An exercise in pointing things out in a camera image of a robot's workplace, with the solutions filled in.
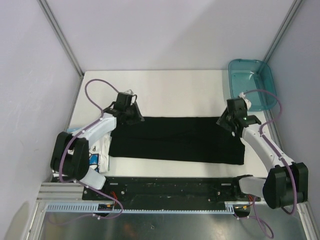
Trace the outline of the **black t-shirt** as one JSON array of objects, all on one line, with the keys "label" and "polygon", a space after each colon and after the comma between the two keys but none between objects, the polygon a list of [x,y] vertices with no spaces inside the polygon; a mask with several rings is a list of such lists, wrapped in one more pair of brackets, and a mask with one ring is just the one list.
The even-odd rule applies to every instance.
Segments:
[{"label": "black t-shirt", "polygon": [[217,121],[218,117],[145,117],[137,124],[122,124],[111,133],[109,155],[243,165],[244,144]]}]

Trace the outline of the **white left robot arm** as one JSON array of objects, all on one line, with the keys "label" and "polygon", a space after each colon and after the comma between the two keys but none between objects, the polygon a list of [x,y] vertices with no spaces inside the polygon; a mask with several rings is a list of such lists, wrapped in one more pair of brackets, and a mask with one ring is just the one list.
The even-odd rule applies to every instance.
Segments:
[{"label": "white left robot arm", "polygon": [[119,92],[109,107],[100,110],[100,116],[92,123],[74,131],[58,134],[50,162],[52,170],[58,172],[60,182],[79,182],[93,188],[93,194],[100,200],[110,196],[111,188],[105,184],[106,177],[89,164],[90,148],[118,125],[134,125],[144,121],[137,95]]}]

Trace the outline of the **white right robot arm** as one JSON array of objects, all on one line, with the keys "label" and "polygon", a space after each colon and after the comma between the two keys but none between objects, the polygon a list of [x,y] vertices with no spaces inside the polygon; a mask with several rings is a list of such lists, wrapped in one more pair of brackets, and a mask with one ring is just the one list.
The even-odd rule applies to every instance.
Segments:
[{"label": "white right robot arm", "polygon": [[217,124],[249,144],[268,172],[265,179],[239,176],[238,183],[230,188],[231,196],[237,201],[248,195],[263,198],[271,209],[292,206],[289,214],[293,214],[297,205],[308,199],[307,166],[296,163],[266,136],[261,121],[255,115],[248,115],[249,100],[231,98],[226,104]]}]

